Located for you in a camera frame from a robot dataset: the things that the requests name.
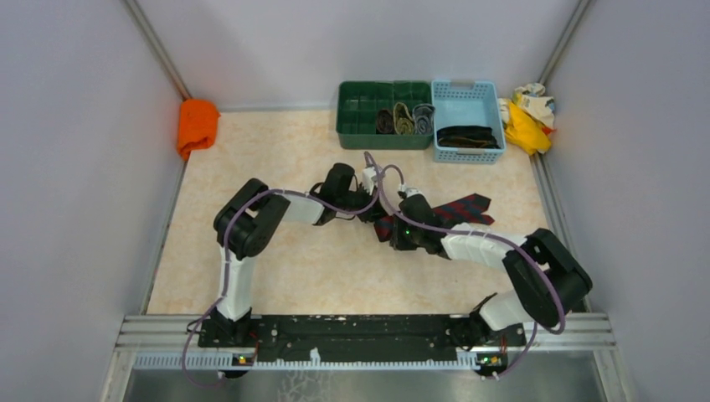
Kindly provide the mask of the red navy striped tie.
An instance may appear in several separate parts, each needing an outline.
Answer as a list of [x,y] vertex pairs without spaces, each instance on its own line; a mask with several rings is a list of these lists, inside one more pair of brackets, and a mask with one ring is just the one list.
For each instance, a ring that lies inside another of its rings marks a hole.
[[[429,226],[451,229],[456,224],[492,225],[495,220],[486,213],[491,204],[488,197],[473,193],[463,198],[433,207],[435,219]],[[380,242],[389,241],[394,231],[394,216],[381,218],[373,224]]]

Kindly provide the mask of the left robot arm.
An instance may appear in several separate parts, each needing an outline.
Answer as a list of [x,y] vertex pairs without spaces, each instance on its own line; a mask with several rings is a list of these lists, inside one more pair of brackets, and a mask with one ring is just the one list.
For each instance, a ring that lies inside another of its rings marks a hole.
[[283,222],[323,226],[336,218],[372,222],[384,216],[378,205],[377,169],[370,163],[357,178],[354,168],[336,163],[308,192],[269,188],[251,178],[214,219],[221,247],[222,283],[209,322],[228,345],[245,344],[251,334],[251,283],[255,257]]

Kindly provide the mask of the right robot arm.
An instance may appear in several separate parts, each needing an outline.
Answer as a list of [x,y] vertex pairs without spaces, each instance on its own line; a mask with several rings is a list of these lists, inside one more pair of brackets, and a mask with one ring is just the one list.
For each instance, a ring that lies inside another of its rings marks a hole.
[[488,296],[471,312],[471,333],[482,345],[494,344],[505,328],[525,322],[562,332],[566,314],[593,288],[586,270],[548,229],[498,234],[437,214],[420,193],[401,197],[392,248],[485,265],[504,271],[512,283],[512,290]]

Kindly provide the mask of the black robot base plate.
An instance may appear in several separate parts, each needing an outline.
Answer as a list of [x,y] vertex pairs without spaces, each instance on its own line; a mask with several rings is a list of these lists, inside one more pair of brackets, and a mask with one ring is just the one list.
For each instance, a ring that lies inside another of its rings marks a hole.
[[452,362],[459,351],[521,347],[516,324],[498,332],[468,314],[261,315],[228,324],[210,317],[198,331],[201,348],[253,348],[259,363]]

